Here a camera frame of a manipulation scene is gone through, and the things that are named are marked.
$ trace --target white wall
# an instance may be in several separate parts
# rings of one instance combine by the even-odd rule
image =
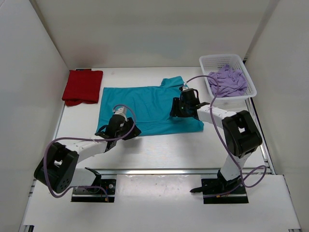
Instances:
[[[278,174],[309,231],[309,1],[281,0],[251,52],[254,103]]]
[[[0,1],[0,231],[18,231],[67,76],[30,2]]]
[[[199,66],[244,58],[269,0],[36,0],[70,69]]]

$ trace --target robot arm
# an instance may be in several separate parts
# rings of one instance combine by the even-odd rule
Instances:
[[[121,107],[114,112],[109,124],[101,127],[90,138],[91,142],[77,142],[65,146],[53,143],[47,153],[48,179],[54,192],[62,193],[70,186],[96,186],[101,176],[90,168],[76,169],[77,163],[112,149],[117,141],[96,142],[97,139],[116,139],[126,135],[133,126],[133,119],[126,117],[126,108]],[[123,140],[138,136],[141,131],[135,126]],[[46,185],[43,160],[34,172],[34,177]]]
[[[215,125],[224,131],[228,150],[242,169],[247,158],[262,144],[262,137],[250,113],[245,110],[237,113],[213,107],[212,115]],[[193,117],[214,124],[209,103],[200,103],[198,91],[188,87],[181,88],[180,97],[173,99],[170,116]],[[220,188],[220,192],[235,188],[241,182],[239,167],[228,156],[225,164],[218,171],[216,183],[214,186],[207,186],[207,188]],[[191,190],[191,192],[205,190],[205,187],[200,187]]]

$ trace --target purple cloth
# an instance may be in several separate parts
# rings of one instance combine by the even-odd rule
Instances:
[[[248,87],[246,78],[241,70],[233,70],[228,64],[223,66],[219,72],[211,72],[209,76],[217,78],[219,82],[220,92],[218,98],[242,96]],[[217,84],[214,80],[208,78],[212,94],[217,92]]]

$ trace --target black clamp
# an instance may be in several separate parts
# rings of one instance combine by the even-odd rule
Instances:
[[[225,141],[230,152],[242,158],[254,152],[262,144],[262,136],[258,131],[250,113],[240,111],[222,120]]]
[[[127,121],[122,115],[113,115],[108,125],[102,126],[95,133],[96,136],[100,136],[104,139],[120,138],[127,134],[133,126],[133,119],[129,117]],[[123,140],[135,138],[141,134],[140,129],[135,125],[133,130]],[[105,152],[116,146],[117,141],[108,141]]]
[[[180,87],[180,91],[180,97],[173,98],[172,109],[169,115],[171,117],[193,117],[198,120],[197,110],[209,103],[200,103],[196,89],[189,88],[183,90],[183,87]]]
[[[63,192],[71,183],[79,155],[60,143],[53,143],[47,152],[48,179],[54,192]],[[34,171],[34,178],[46,185],[43,159]]]

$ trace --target black mounting base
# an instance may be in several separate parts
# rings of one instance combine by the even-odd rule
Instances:
[[[108,202],[115,201],[116,179],[101,179],[101,187],[108,194]],[[107,203],[105,193],[99,188],[77,188],[73,190],[71,202],[98,202]]]
[[[202,186],[211,186],[217,179],[202,179]],[[239,186],[236,190],[221,197],[207,197],[208,195],[220,194],[222,191],[218,188],[211,188],[203,192],[204,204],[244,204],[249,203],[246,188]]]

